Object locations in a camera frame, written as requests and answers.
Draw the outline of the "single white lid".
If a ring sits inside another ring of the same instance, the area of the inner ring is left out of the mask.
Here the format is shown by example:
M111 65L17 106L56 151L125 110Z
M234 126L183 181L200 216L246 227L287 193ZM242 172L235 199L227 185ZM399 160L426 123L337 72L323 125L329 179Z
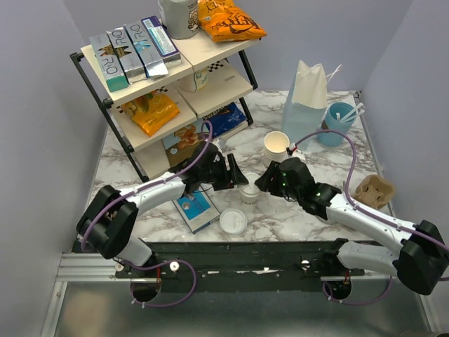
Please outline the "single white lid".
M248 180L248 184L240 185L239 191L245 195L257 195L260 193L259 187L255 184L255 181L260 177L258 174L253 172L244 173L244 176Z

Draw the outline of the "stack of paper cups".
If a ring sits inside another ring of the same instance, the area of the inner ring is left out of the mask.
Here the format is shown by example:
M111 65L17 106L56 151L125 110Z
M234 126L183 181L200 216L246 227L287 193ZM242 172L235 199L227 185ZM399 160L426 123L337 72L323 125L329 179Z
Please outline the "stack of paper cups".
M264 147L262 160L265 166L269 166L272 161L282 162L288 158L287 148L290 140L285 133L272 131L264 137Z

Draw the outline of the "stack of white lids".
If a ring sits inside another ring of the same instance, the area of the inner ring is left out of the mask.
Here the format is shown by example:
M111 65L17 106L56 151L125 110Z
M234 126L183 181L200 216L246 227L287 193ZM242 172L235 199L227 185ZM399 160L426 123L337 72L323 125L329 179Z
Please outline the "stack of white lids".
M248 225L245 213L238 209L225 209L220 214L220 227L227 234L241 234Z

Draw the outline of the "light blue paper bag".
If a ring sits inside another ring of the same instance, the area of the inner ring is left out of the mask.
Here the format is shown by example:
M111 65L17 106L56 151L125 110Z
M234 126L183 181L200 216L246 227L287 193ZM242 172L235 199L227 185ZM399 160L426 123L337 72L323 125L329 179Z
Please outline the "light blue paper bag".
M281 119L281 131L291 143L319 128L328 106L328 82L341 67L338 65L332 73L326 74L321 63L310 67L299 61Z

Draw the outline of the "single paper cup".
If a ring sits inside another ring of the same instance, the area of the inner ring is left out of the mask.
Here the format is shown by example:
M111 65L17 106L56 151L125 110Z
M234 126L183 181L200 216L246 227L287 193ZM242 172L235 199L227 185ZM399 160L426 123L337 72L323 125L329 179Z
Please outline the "single paper cup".
M260 196L260 192L248 193L243 190L239 190L240 200L245 204L254 204Z

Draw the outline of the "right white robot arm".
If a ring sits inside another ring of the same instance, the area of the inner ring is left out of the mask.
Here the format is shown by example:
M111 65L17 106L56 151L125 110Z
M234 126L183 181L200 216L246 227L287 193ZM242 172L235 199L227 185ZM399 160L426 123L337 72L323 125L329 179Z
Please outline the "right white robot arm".
M323 257L331 275L346 269L371 270L398 278L411 291L429 295L448 268L448 247L435 224L395 219L363 208L339 188L314 180L297 157L271 162L255 181L262 192L297 202L304 211L323 220L346 225L376 245L343 242Z

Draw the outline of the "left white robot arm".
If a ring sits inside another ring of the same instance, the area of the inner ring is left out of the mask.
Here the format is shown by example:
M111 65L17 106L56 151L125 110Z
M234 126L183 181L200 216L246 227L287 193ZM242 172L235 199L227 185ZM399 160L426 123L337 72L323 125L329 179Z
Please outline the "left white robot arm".
M111 185L100 188L76 225L81 250L91 247L103 258L124 260L138 276L148 277L156 261L149 244L132 236L138 216L192 194L202 184L219 191L248 183L234 155L224 157L216 145L202 141L190 158L159 178L124 190Z

